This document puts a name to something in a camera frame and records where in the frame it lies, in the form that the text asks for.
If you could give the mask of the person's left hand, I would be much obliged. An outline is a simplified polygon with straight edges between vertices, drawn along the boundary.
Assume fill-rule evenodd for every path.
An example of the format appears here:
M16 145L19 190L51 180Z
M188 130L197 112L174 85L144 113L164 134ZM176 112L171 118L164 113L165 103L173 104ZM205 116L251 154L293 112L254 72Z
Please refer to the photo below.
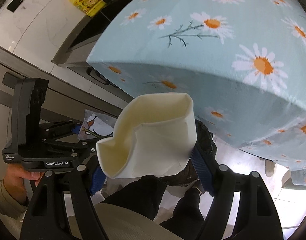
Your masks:
M43 175L44 172L26 171L21 164L9 164L3 183L10 196L18 203L24 204L27 199L24 179L35 181L35 185L37 186Z

